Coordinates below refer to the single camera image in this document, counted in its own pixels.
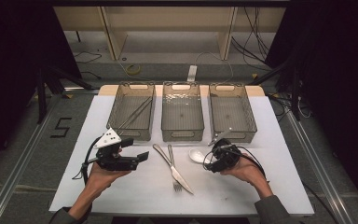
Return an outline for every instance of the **white spoon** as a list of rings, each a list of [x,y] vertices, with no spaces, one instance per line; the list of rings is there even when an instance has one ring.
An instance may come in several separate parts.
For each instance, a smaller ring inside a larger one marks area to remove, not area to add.
[[[197,149],[191,149],[188,151],[188,155],[190,156],[191,160],[203,163],[205,156],[202,154],[202,152],[198,151]]]

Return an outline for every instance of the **gray plastic basket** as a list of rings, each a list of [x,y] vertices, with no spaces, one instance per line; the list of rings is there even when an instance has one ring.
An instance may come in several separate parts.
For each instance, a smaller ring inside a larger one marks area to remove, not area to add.
[[[209,103],[212,138],[231,128],[225,136],[233,143],[250,143],[257,132],[245,87],[240,83],[210,84]]]
[[[112,127],[121,138],[150,141],[155,102],[153,83],[122,82],[106,128]]]
[[[197,82],[164,82],[162,96],[164,142],[201,141],[204,121]]]

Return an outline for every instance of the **white table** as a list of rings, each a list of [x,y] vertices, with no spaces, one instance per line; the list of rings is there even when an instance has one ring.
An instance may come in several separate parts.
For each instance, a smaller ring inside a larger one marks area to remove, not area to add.
[[[131,174],[118,179],[93,203],[92,212],[114,216],[137,217],[249,217],[256,216],[254,203],[259,200],[255,189],[233,176],[213,174],[188,157],[191,148],[204,154],[211,150],[207,88],[201,87],[202,111],[205,130],[201,142],[165,143],[162,141],[161,93],[156,87],[157,100],[153,133],[150,142],[136,142],[125,147],[124,156],[136,156],[149,151],[149,158],[138,165]],[[310,216],[314,214],[310,200],[296,171],[292,157],[284,142],[281,129],[275,118],[268,97],[249,97],[255,116],[257,133],[247,147],[263,165],[272,190],[281,199],[289,214]],[[106,131],[114,96],[95,96],[89,113],[78,136],[74,152],[68,162],[49,211],[55,212],[63,206],[71,206],[84,187],[83,180],[72,180],[80,169],[90,144]],[[194,190],[191,195],[184,189],[175,192],[172,187],[171,170],[165,160],[152,148],[159,144],[167,153],[172,144],[177,170]]]

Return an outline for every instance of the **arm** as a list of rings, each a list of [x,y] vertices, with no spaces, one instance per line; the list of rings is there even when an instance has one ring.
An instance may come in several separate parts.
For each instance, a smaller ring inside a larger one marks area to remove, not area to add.
[[[221,175],[233,175],[239,180],[246,181],[255,187],[260,201],[255,203],[255,208],[263,224],[298,223],[291,218],[283,207],[281,201],[272,192],[269,182],[260,170],[245,158],[240,158],[238,163],[222,172]]]
[[[65,209],[59,210],[51,219],[50,223],[81,223],[87,218],[92,202],[119,177],[129,174],[131,171],[107,171],[102,169],[96,162],[92,164],[89,180],[86,187],[78,196],[74,205],[66,213]]]

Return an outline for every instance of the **knife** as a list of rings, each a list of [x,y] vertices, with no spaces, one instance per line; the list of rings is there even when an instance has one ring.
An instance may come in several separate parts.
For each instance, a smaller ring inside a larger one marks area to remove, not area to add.
[[[165,155],[165,153],[161,149],[161,147],[159,145],[157,145],[157,144],[154,144],[153,148],[162,156],[162,158],[165,159],[165,161],[171,167],[173,178],[175,178],[175,180],[177,180],[179,182],[179,184],[182,185],[182,187],[184,189],[186,189],[188,192],[194,194],[193,190],[190,188],[190,186],[185,182],[185,180],[182,178],[182,176],[179,174],[179,172],[175,169],[175,167],[173,167],[170,159],[168,159],[167,155]]]

